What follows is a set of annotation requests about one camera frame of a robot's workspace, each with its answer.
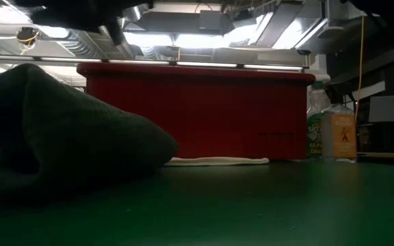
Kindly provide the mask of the red plastic laundry basket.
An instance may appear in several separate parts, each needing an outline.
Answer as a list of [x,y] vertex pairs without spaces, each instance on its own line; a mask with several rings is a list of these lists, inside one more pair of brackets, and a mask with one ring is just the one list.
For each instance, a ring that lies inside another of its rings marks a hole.
[[179,144],[178,157],[304,159],[311,74],[82,63],[87,92],[143,116]]

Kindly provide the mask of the white canvas tote bag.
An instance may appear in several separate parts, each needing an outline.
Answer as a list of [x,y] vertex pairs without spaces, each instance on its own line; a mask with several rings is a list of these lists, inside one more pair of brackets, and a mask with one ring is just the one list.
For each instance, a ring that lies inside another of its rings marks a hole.
[[172,158],[166,167],[204,167],[204,166],[232,166],[232,165],[264,165],[270,162],[267,158],[248,159],[239,157],[201,157],[196,159]]

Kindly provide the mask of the white monitor screen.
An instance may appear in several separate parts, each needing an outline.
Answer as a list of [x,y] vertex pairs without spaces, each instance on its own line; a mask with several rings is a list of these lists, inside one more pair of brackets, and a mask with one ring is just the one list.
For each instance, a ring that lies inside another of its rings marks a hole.
[[370,98],[369,122],[394,122],[394,96]]

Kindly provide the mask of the dark green shirt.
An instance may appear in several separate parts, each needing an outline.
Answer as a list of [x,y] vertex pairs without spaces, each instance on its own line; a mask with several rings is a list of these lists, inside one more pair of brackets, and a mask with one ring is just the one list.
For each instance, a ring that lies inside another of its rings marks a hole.
[[38,66],[0,74],[0,202],[54,200],[144,176],[178,148],[150,120]]

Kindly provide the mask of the green table mat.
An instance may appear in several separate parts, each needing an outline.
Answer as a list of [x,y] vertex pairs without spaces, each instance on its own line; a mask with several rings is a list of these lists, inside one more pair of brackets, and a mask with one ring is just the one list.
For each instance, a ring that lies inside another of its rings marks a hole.
[[169,167],[52,204],[0,206],[0,246],[394,246],[394,166]]

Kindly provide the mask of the clear bottle with orange label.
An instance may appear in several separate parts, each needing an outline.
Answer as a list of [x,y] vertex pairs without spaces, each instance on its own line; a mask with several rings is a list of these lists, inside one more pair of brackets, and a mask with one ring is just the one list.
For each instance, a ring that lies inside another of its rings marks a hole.
[[322,111],[322,156],[327,161],[356,161],[356,123],[354,112],[342,104]]

